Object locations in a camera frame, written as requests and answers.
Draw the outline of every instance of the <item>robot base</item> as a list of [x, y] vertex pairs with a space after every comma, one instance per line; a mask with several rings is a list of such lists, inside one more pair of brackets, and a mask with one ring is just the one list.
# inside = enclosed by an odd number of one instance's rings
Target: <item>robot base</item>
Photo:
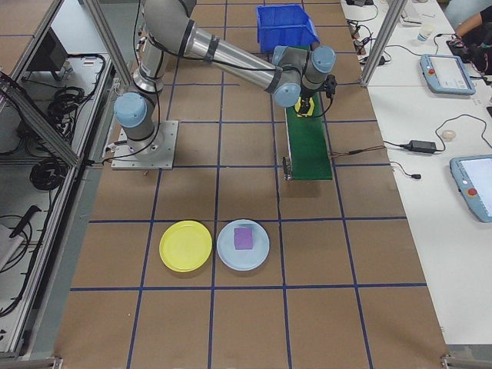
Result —
[[[114, 160], [111, 163], [113, 170], [148, 170], [148, 169], [172, 169], [175, 159], [176, 137], [178, 136], [178, 121], [163, 121], [160, 127], [161, 137], [164, 140], [153, 143], [151, 153], [139, 154], [138, 157], [131, 155], [127, 158]], [[123, 130], [118, 137], [119, 141], [126, 140], [126, 134]], [[115, 157], [131, 154], [128, 145], [118, 146], [115, 150]]]

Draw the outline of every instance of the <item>green conveyor belt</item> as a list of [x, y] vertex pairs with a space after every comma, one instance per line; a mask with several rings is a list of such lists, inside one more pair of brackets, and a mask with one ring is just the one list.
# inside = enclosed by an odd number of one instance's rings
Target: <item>green conveyor belt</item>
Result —
[[[319, 97], [315, 95], [313, 115], [319, 115]], [[300, 118], [294, 108], [285, 109], [290, 165], [286, 173], [293, 180], [332, 179], [326, 131], [322, 117]]]

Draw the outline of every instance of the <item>yellow plate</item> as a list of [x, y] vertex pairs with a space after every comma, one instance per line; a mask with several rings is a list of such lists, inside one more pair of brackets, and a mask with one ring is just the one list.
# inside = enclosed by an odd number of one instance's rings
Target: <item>yellow plate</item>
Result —
[[208, 229], [196, 221], [180, 221], [162, 235], [159, 254], [173, 271], [194, 271], [210, 256], [212, 237]]

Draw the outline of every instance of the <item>purple block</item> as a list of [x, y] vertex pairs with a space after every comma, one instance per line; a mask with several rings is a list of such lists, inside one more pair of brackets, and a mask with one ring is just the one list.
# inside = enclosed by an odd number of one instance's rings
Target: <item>purple block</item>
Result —
[[253, 229], [234, 228], [234, 247], [236, 250], [251, 250], [253, 248]]

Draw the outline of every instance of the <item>white desk surface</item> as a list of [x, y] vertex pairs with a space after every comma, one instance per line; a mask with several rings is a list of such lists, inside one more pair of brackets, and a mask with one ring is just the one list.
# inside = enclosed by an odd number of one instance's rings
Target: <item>white desk surface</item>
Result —
[[[387, 9], [387, 4], [375, 2], [380, 7], [378, 18], [363, 23], [373, 32], [381, 26]], [[423, 16], [424, 22], [434, 25], [433, 35], [452, 32], [436, 0], [414, 5], [420, 13], [435, 15]], [[344, 10], [347, 18], [353, 19], [375, 14], [374, 7], [367, 6], [344, 5]], [[418, 28], [398, 25], [390, 44], [419, 54], [435, 53], [432, 40], [417, 42], [417, 33]], [[440, 54], [449, 54], [446, 39], [438, 38]], [[470, 114], [487, 122], [485, 136], [492, 141], [492, 118], [486, 110], [492, 105], [490, 87], [476, 81], [474, 96], [436, 95], [426, 87], [417, 56], [401, 48], [388, 51], [392, 63], [377, 68], [368, 88], [385, 140], [399, 144], [411, 139], [435, 141], [440, 148], [434, 130], [448, 118]], [[483, 127], [471, 118], [448, 123], [443, 129], [453, 129], [457, 137], [439, 155], [388, 150], [389, 158], [400, 162], [406, 171], [422, 174], [416, 181], [403, 176], [399, 168], [394, 170], [447, 344], [492, 344], [492, 224], [480, 223], [470, 213], [449, 169], [451, 158], [492, 152], [480, 138]]]

